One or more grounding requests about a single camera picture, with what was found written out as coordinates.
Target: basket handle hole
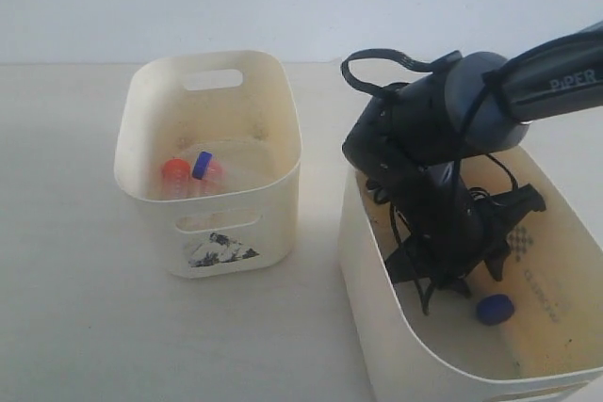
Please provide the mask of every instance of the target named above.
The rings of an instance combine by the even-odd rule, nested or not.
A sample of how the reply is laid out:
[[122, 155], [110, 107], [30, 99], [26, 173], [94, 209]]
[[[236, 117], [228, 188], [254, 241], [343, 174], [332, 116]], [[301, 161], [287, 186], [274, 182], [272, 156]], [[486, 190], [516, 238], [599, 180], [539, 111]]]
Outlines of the basket handle hole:
[[239, 70], [215, 70], [193, 72], [182, 77], [182, 85], [188, 91], [233, 88], [243, 84], [243, 73]]
[[237, 226], [250, 226], [257, 223], [261, 218], [262, 213], [252, 208], [200, 212], [192, 216], [178, 218], [176, 228], [182, 233], [201, 233]]

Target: white table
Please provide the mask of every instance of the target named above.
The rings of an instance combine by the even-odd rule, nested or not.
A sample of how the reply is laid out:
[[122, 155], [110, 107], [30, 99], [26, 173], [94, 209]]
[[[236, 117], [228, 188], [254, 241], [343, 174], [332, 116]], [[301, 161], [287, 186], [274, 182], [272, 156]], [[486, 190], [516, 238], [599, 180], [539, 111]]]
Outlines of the white table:
[[[113, 180], [138, 67], [0, 67], [0, 400], [373, 400], [335, 255], [341, 142], [367, 97], [337, 62], [286, 65], [304, 147], [298, 246], [271, 268], [184, 281], [149, 259]], [[599, 241], [603, 153], [588, 145], [602, 121], [603, 109], [541, 121], [524, 142]]]

